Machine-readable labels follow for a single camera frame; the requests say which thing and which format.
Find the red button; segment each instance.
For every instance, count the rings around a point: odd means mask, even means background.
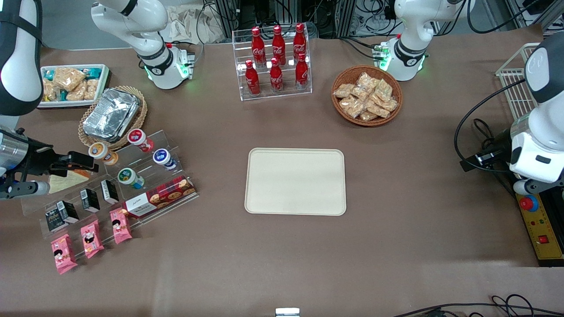
[[[519,200],[519,206],[521,206],[524,210],[531,210],[535,204],[529,197],[523,197]]]

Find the gray floor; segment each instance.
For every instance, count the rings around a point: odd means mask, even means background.
[[[162,0],[163,4],[171,5],[188,2],[185,0]],[[43,40],[49,47],[66,50],[77,49],[107,49],[114,47],[128,47],[126,43],[115,36],[99,30],[90,17],[92,0],[42,0],[43,3]],[[491,16],[484,7],[490,6]],[[509,11],[503,1],[477,0],[472,11],[472,22],[481,30],[492,27],[491,19],[501,23],[509,17]],[[514,28],[513,24],[502,28]],[[453,30],[453,34],[471,33],[465,20],[460,20]]]

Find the foil-covered container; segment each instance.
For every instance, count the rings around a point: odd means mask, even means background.
[[[98,105],[84,120],[84,133],[110,143],[120,140],[139,110],[137,96],[114,88],[104,90]]]

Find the bottle cap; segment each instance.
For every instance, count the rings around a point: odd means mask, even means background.
[[[155,151],[153,155],[153,161],[159,165],[165,165],[170,161],[170,153],[164,148],[160,148]]]
[[[135,181],[137,178],[137,174],[131,168],[124,168],[120,171],[117,175],[117,180],[124,185],[129,185]]]
[[[96,142],[88,148],[88,155],[95,159],[103,159],[108,154],[108,146],[104,143]]]
[[[129,143],[135,146],[143,144],[143,142],[145,142],[146,139],[147,136],[145,135],[145,132],[143,132],[143,130],[141,129],[133,129],[131,132],[129,132],[129,135],[127,136],[127,140],[129,141]]]

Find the acrylic display rack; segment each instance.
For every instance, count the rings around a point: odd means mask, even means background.
[[[106,245],[110,243],[111,241],[113,241],[113,230],[109,216],[109,212],[111,210],[119,208],[124,201],[153,188],[156,188],[157,186],[164,184],[176,177],[185,176],[187,179],[189,179],[187,173],[183,170],[178,158],[178,147],[174,145],[171,140],[167,139],[164,131],[161,130],[147,137],[152,139],[155,143],[155,147],[150,153],[142,152],[138,147],[129,145],[116,151],[119,155],[119,160],[115,165],[106,166],[102,165],[101,161],[97,161],[96,163],[100,165],[100,172],[93,174],[90,180],[50,195],[22,199],[21,207],[24,212],[24,216],[37,218],[39,220],[43,238],[47,240],[48,243],[51,243],[51,241],[65,234],[68,234],[72,240],[72,249],[77,259],[84,255],[84,246],[82,244],[80,228],[96,219],[98,219],[99,222],[100,240],[102,241],[102,244]],[[157,165],[153,162],[152,154],[156,149],[159,148],[166,148],[170,152],[172,157],[177,161],[178,164],[174,170],[167,171],[161,165]],[[142,189],[135,190],[130,186],[123,185],[118,182],[117,174],[121,169],[126,167],[132,168],[137,172],[137,174],[141,175],[145,179],[145,184]],[[111,182],[116,186],[118,195],[120,197],[120,202],[118,204],[111,205],[104,200],[100,182],[105,179],[111,180]],[[80,191],[84,188],[88,188],[96,192],[98,201],[100,202],[100,211],[92,213],[82,208]],[[161,209],[157,209],[155,212],[143,218],[129,218],[130,228],[132,230],[135,230],[136,228],[147,224],[148,222],[172,211],[173,209],[191,201],[196,197],[198,197],[197,192],[188,196],[184,196],[181,199],[174,201],[170,205]],[[55,232],[50,232],[47,227],[45,213],[49,210],[55,209],[56,203],[60,200],[64,200],[73,204],[80,220],[76,223],[70,223],[68,226],[63,227],[62,229],[59,229]]]
[[[254,62],[253,52],[251,49],[251,39],[253,38],[251,30],[236,30],[233,31],[232,44],[233,44],[233,54],[235,56],[235,71],[237,72],[237,81],[239,83],[239,94],[241,95],[241,100],[252,100],[261,98],[271,98],[271,97],[282,97],[290,95],[299,94],[311,94],[312,92],[312,80],[311,80],[311,55],[310,55],[310,35],[307,30],[309,23],[304,23],[304,35],[306,37],[306,63],[308,67],[308,86],[306,90],[296,89],[296,63],[294,62],[294,50],[293,41],[296,35],[296,25],[295,24],[285,24],[282,25],[282,36],[284,38],[284,43],[286,46],[286,65],[280,66],[282,70],[282,77],[284,82],[284,90],[278,94],[274,94],[270,88],[270,68],[272,63],[270,59],[272,55],[272,38],[274,36],[274,27],[264,27],[261,28],[261,36],[265,42],[265,53],[267,60],[266,68],[256,68],[258,73],[258,80],[261,86],[261,94],[253,97],[249,92],[249,88],[246,84],[245,61],[250,59]]]

